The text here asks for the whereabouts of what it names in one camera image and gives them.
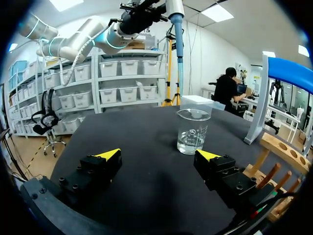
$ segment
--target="black table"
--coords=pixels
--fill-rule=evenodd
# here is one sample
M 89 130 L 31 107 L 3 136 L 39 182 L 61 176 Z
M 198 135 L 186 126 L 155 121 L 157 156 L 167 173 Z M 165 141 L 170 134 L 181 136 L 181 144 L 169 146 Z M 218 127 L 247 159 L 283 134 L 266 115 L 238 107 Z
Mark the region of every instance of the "black table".
M 139 233 L 215 234 L 229 224 L 235 212 L 207 189 L 193 167 L 194 157 L 178 152 L 177 110 L 160 107 L 86 117 L 57 161 L 51 180 L 58 183 L 86 155 L 121 148 L 123 165 L 112 184 L 79 213 Z M 241 167 L 255 163 L 261 151 L 259 139 L 252 145 L 243 142 L 250 122 L 213 110 L 208 123 L 205 151 L 228 154 Z M 282 169 L 274 179 L 281 179 L 288 165 L 272 153 L 261 170 L 269 172 L 276 162 Z

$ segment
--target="white storage bin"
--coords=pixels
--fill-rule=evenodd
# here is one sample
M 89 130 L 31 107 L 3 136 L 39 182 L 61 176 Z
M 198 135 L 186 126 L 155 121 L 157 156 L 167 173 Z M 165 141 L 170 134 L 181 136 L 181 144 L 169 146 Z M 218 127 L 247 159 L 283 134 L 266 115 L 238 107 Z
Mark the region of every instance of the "white storage bin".
M 102 104 L 116 103 L 117 88 L 99 90 Z
M 28 95 L 33 96 L 36 94 L 36 84 L 35 82 L 31 82 L 27 85 Z
M 29 124 L 24 125 L 24 127 L 25 127 L 25 130 L 26 130 L 26 133 L 28 133 L 28 134 L 33 133 L 33 131 L 32 131 L 32 129 L 31 129 Z
M 121 61 L 122 75 L 137 75 L 138 64 L 138 60 Z
M 15 104 L 19 102 L 19 96 L 18 94 L 14 94 Z
M 26 116 L 27 116 L 27 117 L 32 116 L 30 105 L 27 105 L 27 106 L 25 107 L 25 112 L 26 112 Z
M 23 133 L 22 126 L 20 124 L 16 124 L 15 127 L 16 127 L 16 133 L 17 134 Z
M 76 82 L 91 79 L 90 65 L 76 67 L 74 72 Z
M 144 60 L 143 71 L 145 75 L 158 75 L 160 68 L 160 61 Z
M 45 77 L 45 87 L 46 89 L 60 86 L 61 80 L 58 73 L 53 73 Z
M 137 87 L 119 88 L 122 102 L 135 102 L 137 100 Z
M 63 81 L 65 82 L 69 78 L 70 70 L 63 70 L 62 74 L 63 74 Z M 69 83 L 72 83 L 72 82 L 75 82 L 75 72 L 72 73 L 72 76 L 70 77 L 70 80 L 69 80 Z
M 17 97 L 16 94 L 14 94 L 14 95 L 11 96 L 12 105 L 16 105 L 16 104 L 18 103 L 18 102 L 16 102 L 16 97 Z
M 75 107 L 73 95 L 71 94 L 60 96 L 60 102 L 62 109 L 72 109 Z
M 25 88 L 23 91 L 24 91 L 24 99 L 27 99 L 29 97 L 28 89 Z
M 34 113 L 36 113 L 36 112 L 39 111 L 39 110 L 38 110 L 38 105 L 37 105 L 37 103 L 32 103 L 32 104 L 30 104 L 28 107 L 29 107 L 29 109 L 30 109 L 31 115 L 33 115 Z
M 25 96 L 24 96 L 24 90 L 23 89 L 20 89 L 18 91 L 18 96 L 19 96 L 19 101 L 22 101 L 25 99 Z
M 109 61 L 100 63 L 101 77 L 114 77 L 117 74 L 118 61 Z
M 60 98 L 59 97 L 52 98 L 52 110 L 57 111 L 61 109 L 61 107 L 62 106 L 61 106 Z
M 79 93 L 79 94 L 73 94 L 73 99 L 74 99 L 76 108 L 78 109 L 87 108 L 92 104 L 91 91 Z
M 63 121 L 63 124 L 68 132 L 75 132 L 78 128 L 80 121 L 78 117 L 66 118 Z
M 84 121 L 85 117 L 79 117 L 78 119 L 79 119 L 80 123 L 82 123 Z
M 34 126 L 35 126 L 35 125 L 36 125 L 35 123 L 29 124 L 29 128 L 30 128 L 30 130 L 31 130 L 31 133 L 35 133 L 35 132 L 34 132 Z
M 53 127 L 53 130 L 56 133 L 63 133 L 63 132 L 65 132 L 65 126 L 64 126 L 63 122 L 62 121 L 58 122 L 58 124 Z
M 26 117 L 27 117 L 27 114 L 26 114 L 26 107 L 22 107 L 22 108 L 20 108 L 20 110 L 21 110 L 21 115 L 22 115 L 22 117 L 26 118 Z
M 139 87 L 140 99 L 156 99 L 157 86 Z
M 30 67 L 26 68 L 24 71 L 23 71 L 23 80 L 26 80 L 30 77 Z

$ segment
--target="cable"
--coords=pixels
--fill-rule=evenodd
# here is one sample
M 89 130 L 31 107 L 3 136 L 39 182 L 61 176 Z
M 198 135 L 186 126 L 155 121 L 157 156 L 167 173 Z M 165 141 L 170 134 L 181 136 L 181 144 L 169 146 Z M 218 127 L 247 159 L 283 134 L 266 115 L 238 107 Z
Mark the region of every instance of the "cable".
M 282 199 L 282 198 L 286 198 L 286 197 L 290 197 L 290 196 L 296 196 L 297 193 L 296 192 L 286 192 L 286 193 L 283 193 L 283 194 L 280 194 L 280 195 L 277 195 L 273 198 L 270 198 L 268 200 L 266 200 L 265 202 L 262 202 L 260 203 L 258 206 L 256 206 L 256 208 L 254 208 L 255 211 L 258 211 L 260 208 L 266 206 L 267 204 L 269 203 L 272 203 L 272 202 L 276 202 L 277 200 L 279 199 Z
M 17 47 L 17 48 L 15 48 L 15 49 L 11 50 L 10 53 L 13 52 L 13 51 L 15 51 L 15 50 L 17 50 L 17 49 L 19 49 L 19 48 L 21 48 L 21 47 L 23 47 L 23 46 L 25 46 L 26 44 L 32 43 L 32 42 L 38 43 L 37 40 L 29 40 L 29 41 L 27 41 L 26 43 L 23 43 L 22 45 L 20 45 L 19 47 Z
M 74 68 L 75 68 L 75 66 L 76 66 L 76 63 L 77 63 L 79 57 L 81 56 L 83 50 L 84 50 L 84 49 L 89 45 L 89 43 L 91 43 L 96 37 L 98 37 L 100 34 L 102 34 L 104 31 L 106 31 L 106 30 L 111 26 L 112 23 L 113 23 L 113 21 L 110 20 L 110 22 L 109 22 L 109 24 L 108 24 L 107 27 L 105 27 L 105 28 L 103 28 L 101 31 L 99 31 L 96 35 L 94 35 L 92 38 L 90 38 L 90 39 L 82 46 L 82 48 L 79 50 L 78 54 L 76 55 L 75 60 L 73 61 L 72 67 L 71 67 L 70 72 L 69 72 L 69 75 L 68 75 L 68 79 L 67 79 L 67 81 L 64 82 L 63 86 L 67 86 L 67 85 L 69 84 L 69 81 L 70 81 L 70 78 L 72 77 L 72 74 L 73 74 L 73 72 L 74 72 Z M 63 79 L 63 74 L 62 74 L 62 73 L 60 73 L 60 79 L 61 79 L 61 81 L 64 81 L 64 79 Z
M 199 23 L 199 14 L 198 14 L 198 19 L 197 19 L 197 27 L 196 27 L 196 32 L 195 32 L 195 37 L 194 37 L 194 41 L 193 44 L 191 46 L 191 41 L 190 41 L 190 31 L 189 31 L 189 25 L 187 22 L 187 31 L 188 31 L 188 39 L 189 39 L 189 52 L 190 52 L 190 67 L 189 67 L 189 89 L 188 89 L 188 94 L 190 94 L 190 90 L 191 90 L 191 94 L 193 93 L 193 89 L 192 89 L 192 82 L 191 82 L 191 77 L 192 77 L 192 60 L 191 60 L 191 56 L 192 56 L 192 51 L 195 45 L 195 41 L 196 41 L 196 36 L 197 36 L 197 31 L 198 31 L 198 23 Z

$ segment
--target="blue tube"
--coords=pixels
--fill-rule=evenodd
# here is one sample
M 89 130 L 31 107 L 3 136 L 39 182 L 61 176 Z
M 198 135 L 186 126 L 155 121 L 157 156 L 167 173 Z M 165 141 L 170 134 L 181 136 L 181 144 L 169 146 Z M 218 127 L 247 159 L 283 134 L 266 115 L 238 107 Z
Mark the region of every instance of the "blue tube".
M 178 78 L 179 78 L 179 88 L 180 88 L 180 97 L 182 96 L 183 88 L 184 88 L 184 66 L 182 62 L 178 62 Z
M 183 42 L 182 42 L 182 18 L 183 15 L 180 13 L 173 14 L 170 19 L 172 24 L 175 26 L 176 34 L 176 51 L 177 51 L 177 62 L 178 62 L 178 78 L 180 87 L 180 96 L 183 92 Z

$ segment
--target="black office chair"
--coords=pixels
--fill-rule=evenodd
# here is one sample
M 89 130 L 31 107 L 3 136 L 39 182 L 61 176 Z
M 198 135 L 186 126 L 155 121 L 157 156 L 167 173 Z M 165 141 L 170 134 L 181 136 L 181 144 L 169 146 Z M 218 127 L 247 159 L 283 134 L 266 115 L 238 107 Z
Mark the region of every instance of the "black office chair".
M 43 93 L 43 97 L 41 100 L 41 110 L 34 113 L 31 116 L 32 121 L 36 124 L 33 127 L 34 132 L 36 132 L 39 135 L 47 134 L 48 139 L 48 145 L 44 148 L 44 155 L 47 155 L 46 149 L 51 146 L 52 147 L 52 153 L 53 156 L 56 158 L 56 153 L 54 150 L 54 144 L 55 143 L 62 143 L 64 146 L 67 144 L 60 139 L 59 141 L 55 140 L 53 134 L 52 134 L 52 128 L 56 126 L 59 122 L 59 118 L 56 116 L 55 112 L 52 109 L 52 95 L 54 93 L 53 89 L 49 89 L 48 91 L 45 91 Z M 37 123 L 34 120 L 34 116 L 42 115 L 40 119 L 40 123 Z

